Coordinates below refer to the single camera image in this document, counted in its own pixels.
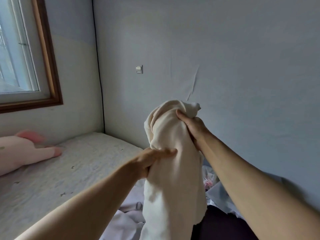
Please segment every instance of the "person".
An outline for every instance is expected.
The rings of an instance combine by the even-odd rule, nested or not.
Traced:
[[[278,182],[242,159],[206,128],[198,117],[177,110],[194,141],[234,204],[260,240],[320,239],[320,215]],[[110,176],[74,196],[16,240],[98,240],[126,196],[156,160],[176,149],[145,149]]]

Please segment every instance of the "pink plush toy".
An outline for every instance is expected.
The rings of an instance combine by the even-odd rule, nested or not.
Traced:
[[[58,157],[62,151],[58,147],[36,148],[45,138],[36,132],[23,130],[14,136],[0,137],[0,176],[23,165]]]

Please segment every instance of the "bed sheet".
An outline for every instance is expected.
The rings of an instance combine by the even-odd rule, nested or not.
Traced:
[[[102,133],[58,145],[62,156],[0,177],[0,236],[12,240],[50,211],[106,177],[142,149]]]

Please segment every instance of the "brown wooden window frame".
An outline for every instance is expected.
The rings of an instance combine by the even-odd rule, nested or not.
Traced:
[[[0,104],[0,114],[63,104],[45,0],[32,0],[32,5],[40,38],[50,97],[38,100],[2,103]]]

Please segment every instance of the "white wall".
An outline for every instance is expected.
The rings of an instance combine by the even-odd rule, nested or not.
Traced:
[[[320,206],[320,0],[95,0],[106,132],[146,147],[160,103]],[[144,74],[135,74],[143,65]]]
[[[0,114],[0,136],[35,130],[56,144],[101,132],[102,102],[91,0],[45,0],[64,105]]]

